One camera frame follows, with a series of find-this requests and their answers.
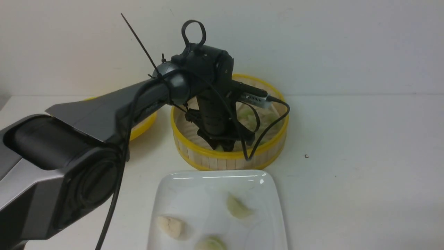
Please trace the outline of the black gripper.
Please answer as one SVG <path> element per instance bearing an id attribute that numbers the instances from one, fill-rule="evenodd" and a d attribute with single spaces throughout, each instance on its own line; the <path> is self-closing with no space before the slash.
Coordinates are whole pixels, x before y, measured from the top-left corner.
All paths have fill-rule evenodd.
<path id="1" fill-rule="evenodd" d="M 267 91 L 257 87 L 239 81 L 228 81 L 198 94 L 198 109 L 188 109 L 185 112 L 185 119 L 198 127 L 198 136 L 212 149 L 221 146 L 223 151 L 231 152 L 236 141 L 244 139 L 247 146 L 254 142 L 255 132 L 240 124 L 237 118 L 236 104 L 244 92 L 258 96 L 268 95 Z"/>

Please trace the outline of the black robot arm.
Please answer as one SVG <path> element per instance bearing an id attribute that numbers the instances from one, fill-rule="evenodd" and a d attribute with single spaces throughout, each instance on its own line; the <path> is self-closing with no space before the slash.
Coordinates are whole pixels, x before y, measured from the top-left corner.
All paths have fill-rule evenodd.
<path id="1" fill-rule="evenodd" d="M 129 130 L 165 105 L 197 98 L 188 117 L 211 144 L 254 134 L 236 129 L 237 102 L 261 106 L 265 90 L 232 78 L 233 58 L 209 46 L 162 60 L 148 80 L 46 109 L 1 130 L 1 249 L 46 240 L 101 206 L 121 182 Z"/>

